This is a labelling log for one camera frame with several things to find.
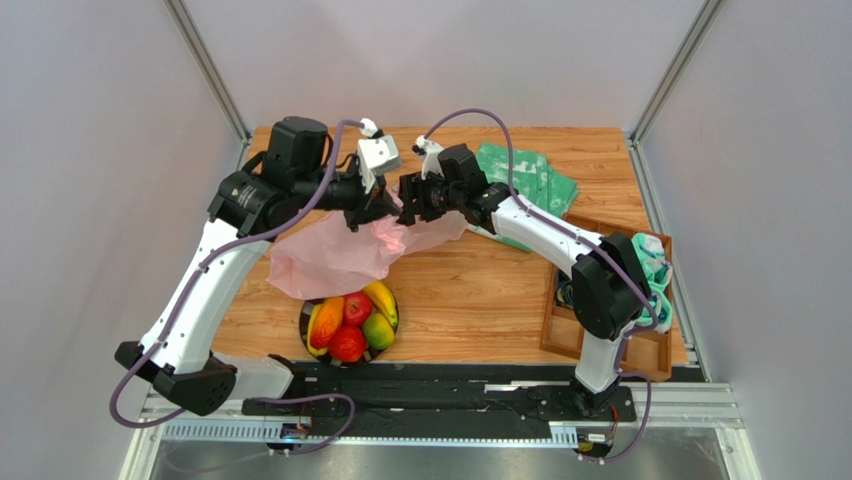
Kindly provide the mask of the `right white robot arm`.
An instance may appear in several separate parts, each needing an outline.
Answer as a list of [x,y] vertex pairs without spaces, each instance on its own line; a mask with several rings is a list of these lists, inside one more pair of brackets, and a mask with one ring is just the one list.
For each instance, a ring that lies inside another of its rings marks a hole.
[[422,170],[400,179],[399,223],[458,212],[469,225],[548,260],[569,277],[572,309],[584,330],[577,382],[591,394],[614,385],[624,339],[651,295],[629,238],[584,230],[534,206],[507,184],[489,181],[464,144],[443,148],[418,139],[412,150]]

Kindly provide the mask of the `green fruit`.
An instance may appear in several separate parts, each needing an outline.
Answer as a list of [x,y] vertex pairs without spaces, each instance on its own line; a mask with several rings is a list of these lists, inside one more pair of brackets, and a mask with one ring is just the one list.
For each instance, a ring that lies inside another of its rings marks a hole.
[[368,317],[362,324],[361,330],[367,344],[376,350],[387,349],[396,338],[394,328],[381,313],[375,313]]

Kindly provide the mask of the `pink plastic bag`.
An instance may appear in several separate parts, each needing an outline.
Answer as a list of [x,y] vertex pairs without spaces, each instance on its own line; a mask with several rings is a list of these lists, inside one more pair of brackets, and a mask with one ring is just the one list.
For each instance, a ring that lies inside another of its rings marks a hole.
[[332,212],[276,241],[267,282],[297,300],[353,293],[386,278],[403,256],[460,239],[467,226],[463,215],[449,212],[413,226],[387,216],[352,232],[344,215]]

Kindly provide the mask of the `red apple fruit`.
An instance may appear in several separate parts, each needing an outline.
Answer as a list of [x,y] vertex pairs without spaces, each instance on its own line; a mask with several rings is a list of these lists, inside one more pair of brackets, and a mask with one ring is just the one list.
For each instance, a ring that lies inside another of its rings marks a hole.
[[344,325],[361,327],[373,313],[373,303],[362,291],[344,295],[343,300],[342,323]]

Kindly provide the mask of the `yellow mango fruit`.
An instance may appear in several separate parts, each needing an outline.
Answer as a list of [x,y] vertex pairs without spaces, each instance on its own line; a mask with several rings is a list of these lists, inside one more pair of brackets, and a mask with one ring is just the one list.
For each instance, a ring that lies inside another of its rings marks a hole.
[[307,333],[306,333],[305,338],[304,338],[305,346],[306,346],[307,350],[314,357],[321,357],[321,356],[325,355],[328,351],[327,348],[317,349],[311,343],[313,327],[314,327],[315,319],[316,319],[316,316],[319,312],[319,309],[320,309],[319,305],[313,306],[313,309],[312,309],[312,312],[310,314],[310,318],[309,318],[309,321],[308,321]]

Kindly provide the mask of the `yellow banana bunch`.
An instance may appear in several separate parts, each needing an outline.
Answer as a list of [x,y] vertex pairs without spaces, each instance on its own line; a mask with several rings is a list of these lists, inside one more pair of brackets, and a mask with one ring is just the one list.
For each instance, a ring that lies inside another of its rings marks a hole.
[[398,326],[398,310],[395,297],[391,290],[381,280],[374,280],[366,285],[362,289],[362,292],[388,320],[390,326],[396,329]]

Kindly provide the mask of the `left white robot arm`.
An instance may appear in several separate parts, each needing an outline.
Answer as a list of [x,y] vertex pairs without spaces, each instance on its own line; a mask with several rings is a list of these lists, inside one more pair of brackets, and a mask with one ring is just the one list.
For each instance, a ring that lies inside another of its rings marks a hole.
[[267,147],[220,183],[193,260],[163,313],[140,340],[116,350],[129,377],[147,381],[177,413],[199,416],[230,400],[285,395],[295,377],[288,360],[218,354],[212,343],[254,265],[308,213],[339,211],[350,230],[398,214],[385,177],[401,166],[399,149],[373,121],[356,127],[361,137],[339,168],[340,130],[286,117]]

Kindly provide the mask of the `red tomato fruit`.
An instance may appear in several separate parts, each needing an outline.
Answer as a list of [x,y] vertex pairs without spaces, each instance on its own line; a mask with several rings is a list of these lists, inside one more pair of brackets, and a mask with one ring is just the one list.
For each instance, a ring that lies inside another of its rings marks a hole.
[[362,331],[355,326],[343,325],[331,338],[328,353],[343,363],[357,362],[367,349]]

